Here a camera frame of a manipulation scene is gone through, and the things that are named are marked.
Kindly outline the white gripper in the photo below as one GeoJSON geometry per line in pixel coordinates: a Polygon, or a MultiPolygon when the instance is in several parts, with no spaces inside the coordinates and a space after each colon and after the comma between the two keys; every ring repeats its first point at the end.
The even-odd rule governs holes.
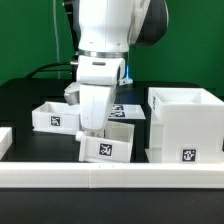
{"type": "Polygon", "coordinates": [[[80,118],[86,131],[98,131],[97,137],[104,137],[106,122],[115,101],[115,86],[80,86],[80,118]]]}

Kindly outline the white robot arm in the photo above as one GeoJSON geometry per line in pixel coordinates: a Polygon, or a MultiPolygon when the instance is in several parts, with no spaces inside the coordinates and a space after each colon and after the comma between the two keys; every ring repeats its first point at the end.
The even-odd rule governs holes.
{"type": "Polygon", "coordinates": [[[105,129],[117,83],[125,76],[129,47],[152,45],[169,23],[166,0],[78,0],[80,33],[77,82],[82,128],[105,129]]]}

